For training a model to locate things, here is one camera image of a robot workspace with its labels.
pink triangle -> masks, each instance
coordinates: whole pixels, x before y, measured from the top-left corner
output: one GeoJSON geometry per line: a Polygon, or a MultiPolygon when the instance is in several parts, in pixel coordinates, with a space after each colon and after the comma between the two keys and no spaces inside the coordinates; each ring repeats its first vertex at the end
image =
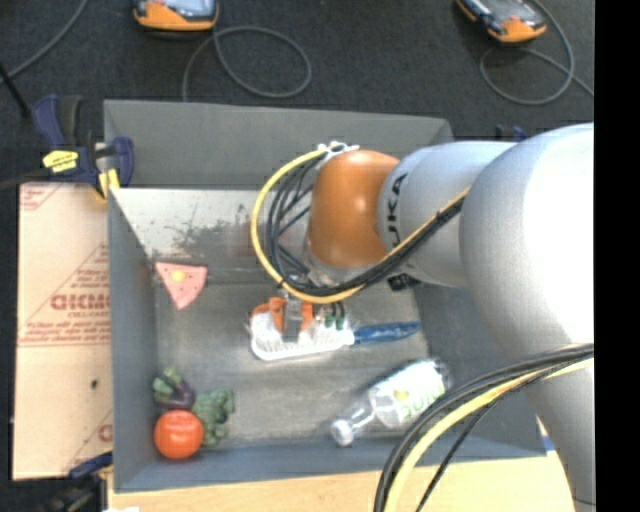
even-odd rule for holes
{"type": "Polygon", "coordinates": [[[207,267],[159,261],[156,262],[156,271],[178,310],[191,304],[207,282],[207,267]]]}

kuka logo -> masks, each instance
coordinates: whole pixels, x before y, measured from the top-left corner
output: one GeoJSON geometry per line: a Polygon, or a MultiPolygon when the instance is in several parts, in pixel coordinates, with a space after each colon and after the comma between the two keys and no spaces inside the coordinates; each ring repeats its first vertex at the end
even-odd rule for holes
{"type": "Polygon", "coordinates": [[[406,177],[407,173],[396,178],[396,181],[393,182],[393,186],[391,187],[393,197],[387,201],[387,229],[390,233],[393,233],[395,237],[393,247],[396,247],[400,243],[400,233],[398,232],[398,226],[396,224],[398,221],[396,217],[396,207],[398,206],[398,197],[400,196],[400,186],[406,177]]]}
{"type": "Polygon", "coordinates": [[[76,309],[107,309],[109,295],[101,293],[59,294],[51,297],[50,305],[56,311],[73,311],[76,309]]]}

gray bin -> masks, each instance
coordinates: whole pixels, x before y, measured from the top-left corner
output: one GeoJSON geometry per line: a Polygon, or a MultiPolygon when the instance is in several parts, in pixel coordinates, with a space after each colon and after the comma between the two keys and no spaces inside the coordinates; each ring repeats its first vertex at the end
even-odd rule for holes
{"type": "MultiPolygon", "coordinates": [[[[278,292],[246,237],[256,188],[318,143],[360,143],[364,134],[365,147],[402,157],[450,140],[446,122],[126,101],[105,103],[105,123],[106,138],[128,135],[136,148],[136,182],[112,191],[108,214],[116,492],[380,470],[397,437],[381,432],[340,449],[329,436],[331,419],[360,392],[429,354],[449,364],[456,382],[502,364],[465,291],[430,286],[391,292],[381,284],[347,302],[361,325],[422,320],[424,331],[405,340],[271,363],[249,349],[248,313],[278,292]],[[223,128],[229,133],[216,137],[223,128]],[[206,148],[201,133],[197,144],[190,136],[196,129],[210,135],[206,148]],[[177,168],[181,158],[189,165],[177,168]],[[181,311],[155,275],[163,259],[209,269],[204,290],[181,311]],[[168,364],[198,391],[236,393],[229,437],[184,461],[161,457],[152,443],[159,410],[151,384],[168,364]]],[[[424,462],[437,463],[450,443],[439,440],[424,462]]],[[[533,411],[515,397],[459,457],[542,452],[533,411]]]]}

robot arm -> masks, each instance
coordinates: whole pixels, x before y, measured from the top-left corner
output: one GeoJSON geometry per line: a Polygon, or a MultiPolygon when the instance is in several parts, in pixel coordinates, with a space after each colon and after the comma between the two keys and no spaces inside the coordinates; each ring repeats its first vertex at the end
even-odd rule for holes
{"type": "MultiPolygon", "coordinates": [[[[591,123],[519,143],[431,146],[400,161],[360,150],[335,156],[313,188],[307,263],[319,280],[346,282],[463,191],[460,214],[399,270],[467,287],[507,361],[593,343],[593,138],[591,123]]],[[[576,512],[595,510],[593,366],[527,394],[564,465],[576,512]]]]}

clamp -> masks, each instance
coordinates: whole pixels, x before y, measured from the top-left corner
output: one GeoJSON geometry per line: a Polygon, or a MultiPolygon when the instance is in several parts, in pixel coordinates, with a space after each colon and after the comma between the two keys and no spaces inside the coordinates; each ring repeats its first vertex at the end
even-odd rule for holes
{"type": "Polygon", "coordinates": [[[107,197],[109,188],[126,186],[133,175],[133,142],[128,137],[115,137],[104,148],[96,150],[91,143],[78,145],[76,136],[77,111],[82,98],[49,95],[31,109],[38,132],[49,145],[49,153],[42,162],[51,181],[88,183],[100,195],[107,197]],[[107,170],[97,167],[103,157],[115,158],[107,170]]]}

